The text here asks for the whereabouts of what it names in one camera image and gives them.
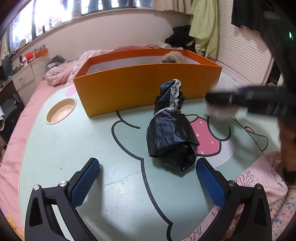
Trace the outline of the white drawer desk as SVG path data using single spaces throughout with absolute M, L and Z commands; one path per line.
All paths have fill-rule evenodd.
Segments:
M 25 105 L 28 104 L 31 96 L 43 80 L 49 62 L 49 55 L 46 54 L 25 66 L 12 77 L 14 86 Z

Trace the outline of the black lace-trimmed cloth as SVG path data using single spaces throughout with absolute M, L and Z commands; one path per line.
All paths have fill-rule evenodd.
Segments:
M 154 114 L 147 128 L 147 149 L 150 157 L 183 172 L 195 163 L 200 143 L 182 113 L 185 96 L 181 86 L 178 79 L 160 85 Z

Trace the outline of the orange cardboard box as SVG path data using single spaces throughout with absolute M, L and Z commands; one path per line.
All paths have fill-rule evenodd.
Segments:
M 169 49 L 112 51 L 89 58 L 74 78 L 88 116 L 154 103 L 160 85 L 178 79 L 187 99 L 201 98 L 214 87 L 222 67 L 182 50 L 185 63 L 163 63 Z

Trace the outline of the green hanging garment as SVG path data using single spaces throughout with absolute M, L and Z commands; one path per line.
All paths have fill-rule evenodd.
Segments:
M 211 60 L 216 59 L 218 51 L 219 11 L 215 0 L 193 1 L 190 10 L 189 36 L 195 39 L 195 51 Z

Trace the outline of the black clothes pile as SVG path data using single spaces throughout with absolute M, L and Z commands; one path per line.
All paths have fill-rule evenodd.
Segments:
M 173 28 L 173 34 L 165 39 L 165 43 L 172 47 L 189 50 L 196 53 L 195 38 L 189 35 L 191 25 L 178 26 Z

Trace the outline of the pink floral quilt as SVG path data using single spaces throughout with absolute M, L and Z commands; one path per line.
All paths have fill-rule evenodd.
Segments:
M 265 153 L 236 178 L 240 186 L 263 185 L 271 216 L 272 240 L 282 234 L 295 214 L 295 186 L 287 186 L 279 175 L 280 163 L 280 151 Z

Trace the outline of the pink crumpled blanket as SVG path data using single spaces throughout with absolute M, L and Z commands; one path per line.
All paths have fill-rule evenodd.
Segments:
M 44 75 L 44 80 L 48 82 L 49 86 L 57 86 L 60 84 L 71 85 L 73 79 L 77 75 L 79 69 L 85 64 L 85 62 L 95 56 L 107 54 L 110 52 L 118 52 L 125 50 L 135 50 L 135 49 L 150 49 L 148 46 L 124 46 L 118 47 L 110 50 L 89 50 L 84 52 L 78 59 L 72 61 L 64 62 L 56 67 L 49 69 Z

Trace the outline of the brown fluffy pompom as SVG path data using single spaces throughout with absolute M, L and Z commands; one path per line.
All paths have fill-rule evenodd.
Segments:
M 187 63 L 187 58 L 178 51 L 170 51 L 163 56 L 161 63 Z

